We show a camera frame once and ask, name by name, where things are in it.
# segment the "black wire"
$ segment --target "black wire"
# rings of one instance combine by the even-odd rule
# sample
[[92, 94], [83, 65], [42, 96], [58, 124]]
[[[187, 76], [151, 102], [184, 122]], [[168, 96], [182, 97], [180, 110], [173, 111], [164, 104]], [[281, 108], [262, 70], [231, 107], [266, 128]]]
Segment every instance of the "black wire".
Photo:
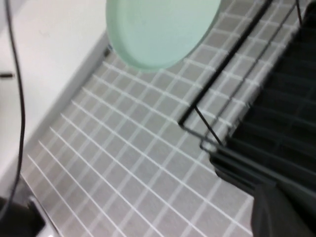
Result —
[[8, 212], [8, 209], [12, 205], [13, 197], [20, 180], [20, 172], [21, 172], [22, 157], [23, 157], [23, 146], [24, 146], [24, 133], [25, 133], [25, 105], [24, 105], [23, 86], [22, 86], [22, 80], [21, 80], [19, 60], [18, 60], [17, 52], [16, 52], [15, 39], [14, 39], [13, 31], [12, 31], [12, 17], [11, 17], [12, 14], [11, 14], [10, 9], [11, 7], [10, 7], [9, 0], [5, 0], [6, 20], [8, 22], [9, 36], [10, 36], [11, 47], [12, 47], [12, 52], [14, 56], [16, 77], [18, 80], [18, 87], [19, 87], [19, 97], [20, 97], [20, 107], [21, 107], [21, 133], [20, 133], [19, 155], [18, 155], [18, 165], [17, 165], [17, 170], [16, 170], [16, 176], [15, 176], [15, 180], [12, 186], [10, 196], [0, 211], [0, 221], [4, 219], [5, 215]]

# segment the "mint green disc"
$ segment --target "mint green disc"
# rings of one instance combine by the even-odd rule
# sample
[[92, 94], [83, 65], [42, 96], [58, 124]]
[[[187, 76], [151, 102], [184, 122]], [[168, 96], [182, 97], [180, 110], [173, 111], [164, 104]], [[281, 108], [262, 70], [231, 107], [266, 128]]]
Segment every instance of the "mint green disc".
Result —
[[110, 43], [129, 66], [168, 68], [198, 46], [216, 21], [221, 0], [107, 0]]

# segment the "black metal rack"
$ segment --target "black metal rack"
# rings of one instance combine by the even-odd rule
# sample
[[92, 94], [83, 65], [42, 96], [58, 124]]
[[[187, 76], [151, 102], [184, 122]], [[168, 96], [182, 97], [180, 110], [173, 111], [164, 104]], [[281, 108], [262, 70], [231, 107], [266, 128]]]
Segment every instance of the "black metal rack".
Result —
[[[198, 108], [272, 2], [273, 0], [266, 0], [263, 3], [178, 123], [185, 131], [200, 139], [200, 148], [210, 153], [210, 161], [215, 166], [216, 173], [226, 181], [250, 194], [256, 184], [268, 183], [294, 188], [315, 200], [316, 2], [309, 4], [303, 19], [299, 0], [293, 0], [289, 12], [212, 123], [206, 120]], [[219, 139], [213, 126], [295, 10], [300, 22], [298, 31], [293, 33], [285, 51], [265, 77], [263, 85], [252, 96], [251, 102], [230, 127], [226, 138]], [[189, 117], [194, 114], [205, 124], [205, 133], [187, 126]]]

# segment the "black object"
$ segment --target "black object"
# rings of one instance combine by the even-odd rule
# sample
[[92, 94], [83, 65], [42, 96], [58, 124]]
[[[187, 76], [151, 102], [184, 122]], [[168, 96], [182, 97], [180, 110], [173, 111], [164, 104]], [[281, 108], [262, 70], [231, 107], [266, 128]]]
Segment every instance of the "black object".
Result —
[[[0, 198], [0, 207], [5, 204], [6, 200]], [[28, 207], [12, 203], [0, 222], [0, 237], [36, 237], [44, 226], [34, 203], [30, 202]]]
[[19, 99], [20, 99], [20, 107], [21, 107], [21, 131], [20, 131], [19, 153], [18, 153], [18, 162], [17, 162], [15, 179], [13, 181], [11, 193], [7, 199], [7, 202], [5, 202], [1, 206], [0, 222], [4, 220], [10, 206], [13, 203], [13, 197], [19, 183], [20, 173], [21, 173], [21, 168], [22, 168], [24, 135], [25, 135], [25, 104], [24, 104], [23, 84], [22, 84], [19, 60], [18, 60], [18, 56], [16, 52], [15, 39], [14, 39], [14, 34], [13, 34], [13, 29], [12, 29], [11, 7], [10, 7], [9, 0], [5, 0], [4, 3], [5, 3], [5, 15], [6, 15], [7, 23], [8, 23], [9, 37], [10, 37], [10, 43], [11, 43], [13, 57], [14, 57], [14, 63], [16, 67], [17, 82], [18, 82], [18, 89], [19, 89]]
[[278, 188], [255, 189], [251, 227], [254, 237], [316, 237]]
[[[269, 4], [266, 0], [256, 16], [266, 11]], [[213, 126], [295, 9], [300, 28], [221, 142]], [[260, 17], [255, 17], [250, 26], [255, 26], [259, 20]], [[247, 38], [248, 29], [241, 39]], [[235, 44], [179, 119], [179, 125], [200, 139], [200, 147], [210, 153], [210, 162], [219, 177], [251, 195], [255, 195], [256, 187], [261, 184], [278, 187], [294, 211], [316, 233], [316, 1], [308, 5], [304, 19], [299, 0], [293, 3], [229, 100], [209, 123], [198, 104], [243, 42]], [[205, 124], [204, 134], [186, 124], [195, 112]]]

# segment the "tiled floor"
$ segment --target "tiled floor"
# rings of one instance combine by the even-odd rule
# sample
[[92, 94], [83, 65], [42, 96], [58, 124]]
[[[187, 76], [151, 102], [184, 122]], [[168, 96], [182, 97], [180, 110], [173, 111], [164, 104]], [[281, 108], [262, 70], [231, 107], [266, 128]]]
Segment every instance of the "tiled floor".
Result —
[[[262, 1], [223, 0], [184, 62], [157, 74], [113, 53], [25, 155], [23, 177], [65, 237], [248, 237], [252, 197], [220, 180], [176, 121]], [[276, 0], [200, 105], [214, 119], [294, 0]], [[223, 136], [297, 26], [294, 12], [214, 124]], [[201, 127], [193, 117], [191, 126]]]

